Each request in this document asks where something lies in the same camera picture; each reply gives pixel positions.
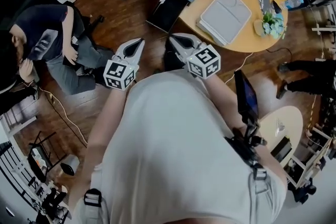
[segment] white cube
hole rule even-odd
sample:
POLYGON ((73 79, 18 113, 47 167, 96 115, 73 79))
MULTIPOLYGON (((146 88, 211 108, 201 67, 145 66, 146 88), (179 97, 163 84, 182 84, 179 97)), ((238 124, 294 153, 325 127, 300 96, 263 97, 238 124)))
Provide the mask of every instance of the white cube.
POLYGON ((208 45, 187 57, 187 68, 191 74, 207 79, 221 69, 219 53, 213 46, 208 45))
POLYGON ((135 79, 139 66, 131 66, 118 61, 108 60, 104 71, 105 83, 108 87, 126 90, 135 79))

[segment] human hand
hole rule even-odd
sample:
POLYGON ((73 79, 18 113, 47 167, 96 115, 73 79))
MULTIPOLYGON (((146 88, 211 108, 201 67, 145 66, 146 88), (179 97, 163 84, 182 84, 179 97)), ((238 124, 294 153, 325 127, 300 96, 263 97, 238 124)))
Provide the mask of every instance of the human hand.
POLYGON ((31 78, 31 73, 33 71, 33 61, 25 59, 19 66, 20 77, 26 82, 31 83, 33 79, 31 78))
POLYGON ((77 60, 78 52, 76 52, 72 45, 63 45, 62 54, 72 65, 76 64, 75 61, 77 60))

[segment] flower pot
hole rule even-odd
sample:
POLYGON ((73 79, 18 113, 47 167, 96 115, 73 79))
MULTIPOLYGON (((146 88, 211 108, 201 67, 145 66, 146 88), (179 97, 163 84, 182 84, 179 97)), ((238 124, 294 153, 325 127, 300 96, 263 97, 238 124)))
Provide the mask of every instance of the flower pot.
POLYGON ((266 34, 264 32, 264 28, 263 28, 263 21, 258 19, 258 20, 255 20, 253 22, 253 27, 254 27, 254 31, 256 32, 256 34, 260 37, 265 37, 266 34))

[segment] black hair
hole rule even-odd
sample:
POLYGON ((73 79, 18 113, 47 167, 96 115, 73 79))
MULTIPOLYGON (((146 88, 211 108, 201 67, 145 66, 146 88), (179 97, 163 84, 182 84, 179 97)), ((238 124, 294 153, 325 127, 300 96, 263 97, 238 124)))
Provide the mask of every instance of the black hair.
POLYGON ((9 31, 0 30, 0 90, 10 86, 16 78, 17 56, 9 31))

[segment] wooden floor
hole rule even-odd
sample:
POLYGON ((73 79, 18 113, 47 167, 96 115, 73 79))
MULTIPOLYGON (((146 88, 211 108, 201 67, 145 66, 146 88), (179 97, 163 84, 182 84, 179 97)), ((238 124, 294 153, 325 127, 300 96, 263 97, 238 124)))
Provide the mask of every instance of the wooden floor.
MULTIPOLYGON (((76 6, 85 16, 92 15, 95 18, 101 14, 105 17, 105 21, 97 27, 93 34, 96 43, 99 45, 116 50, 120 44, 132 38, 142 37, 146 40, 137 78, 141 80, 150 76, 154 69, 161 66, 161 58, 164 52, 166 34, 145 22, 157 2, 158 0, 77 0, 76 6)), ((312 60, 315 57, 320 57, 320 39, 317 34, 309 30, 312 24, 309 14, 311 14, 310 10, 291 12, 284 40, 278 41, 270 50, 289 48, 293 54, 293 60, 312 60)), ((174 32, 190 33, 190 30, 183 22, 178 21, 174 27, 174 32)), ((219 76, 226 81, 232 76, 233 71, 242 64, 248 54, 216 48, 222 56, 222 70, 219 76)), ((292 81, 306 75, 303 72, 293 72, 286 76, 279 74, 276 69, 277 65, 290 59, 290 54, 286 50, 274 53, 258 52, 247 59, 243 71, 257 92, 261 116, 282 106, 294 105, 302 112, 304 126, 306 127, 309 122, 314 96, 304 93, 287 93, 281 101, 275 98, 277 85, 282 79, 292 81)), ((109 90, 98 86, 91 92, 66 96, 45 68, 42 68, 40 77, 41 87, 51 91, 62 102, 69 118, 80 127, 87 139, 109 90)), ((233 81, 228 85, 234 89, 233 81)), ((38 101, 34 102, 31 98, 27 98, 13 108, 13 114, 18 121, 33 115, 38 118, 36 122, 15 136, 18 144, 27 154, 28 143, 34 140, 39 131, 43 131, 44 136, 56 131, 57 135, 52 142, 58 155, 63 152, 75 154, 82 163, 85 147, 78 130, 71 124, 70 127, 73 131, 69 129, 53 110, 47 98, 49 98, 48 94, 44 95, 41 92, 38 101)), ((54 106, 64 117, 61 106, 57 102, 54 106)), ((55 168, 50 175, 56 183, 64 184, 68 188, 71 188, 74 183, 75 177, 64 175, 59 167, 55 168)))

